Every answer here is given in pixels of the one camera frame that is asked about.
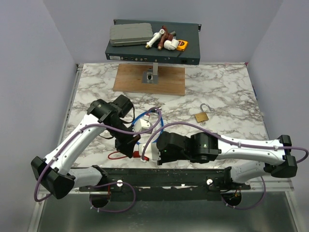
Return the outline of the red cable lock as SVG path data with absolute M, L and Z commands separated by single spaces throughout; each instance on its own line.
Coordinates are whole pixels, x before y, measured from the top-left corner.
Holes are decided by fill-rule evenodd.
M 132 158 L 139 158 L 140 155 L 139 155 L 139 152 L 138 151 L 134 151 L 133 152 L 133 155 L 132 155 Z M 110 153 L 107 158 L 109 160 L 121 160 L 121 159 L 125 159 L 125 158 L 128 158 L 128 156 L 125 156 L 125 155 L 120 155 L 118 151 L 115 151 L 115 152 L 112 152 Z

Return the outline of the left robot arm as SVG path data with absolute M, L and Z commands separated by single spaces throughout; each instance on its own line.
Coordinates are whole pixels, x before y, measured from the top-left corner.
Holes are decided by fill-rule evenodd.
M 90 104 L 85 116 L 74 131 L 44 158 L 35 157 L 31 167 L 37 180 L 35 190 L 42 185 L 56 199 L 64 198 L 73 188 L 92 186 L 101 191 L 106 188 L 105 172 L 98 166 L 74 170 L 72 165 L 88 145 L 107 130 L 115 138 L 115 148 L 131 158 L 139 135 L 134 135 L 121 121 L 134 107 L 124 95 L 113 102 L 102 99 Z

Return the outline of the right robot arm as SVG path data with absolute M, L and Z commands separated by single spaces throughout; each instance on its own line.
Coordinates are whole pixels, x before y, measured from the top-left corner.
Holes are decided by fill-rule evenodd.
M 291 139 L 282 135 L 268 141 L 242 140 L 227 136 L 214 136 L 199 132 L 190 137 L 173 132 L 159 135 L 158 165 L 178 160 L 204 164 L 216 160 L 246 160 L 247 163 L 231 167 L 222 177 L 227 189 L 234 189 L 246 181 L 270 175 L 276 178 L 291 178 L 297 173 L 297 163 L 291 155 Z

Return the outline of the brass padlock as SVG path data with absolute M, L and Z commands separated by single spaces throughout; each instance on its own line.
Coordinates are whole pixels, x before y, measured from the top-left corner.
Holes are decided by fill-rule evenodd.
M 203 110 L 204 106 L 207 106 L 208 109 L 211 111 L 211 107 L 208 104 L 202 103 L 199 107 L 200 112 L 194 115 L 197 123 L 203 123 L 209 120 L 207 113 Z

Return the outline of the white elbow pipe fitting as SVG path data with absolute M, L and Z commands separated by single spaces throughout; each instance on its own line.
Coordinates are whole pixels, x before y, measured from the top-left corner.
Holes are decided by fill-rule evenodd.
M 166 40 L 164 42 L 164 48 L 170 51 L 176 50 L 178 45 L 179 45 L 179 41 L 176 39 L 173 39 L 172 41 Z

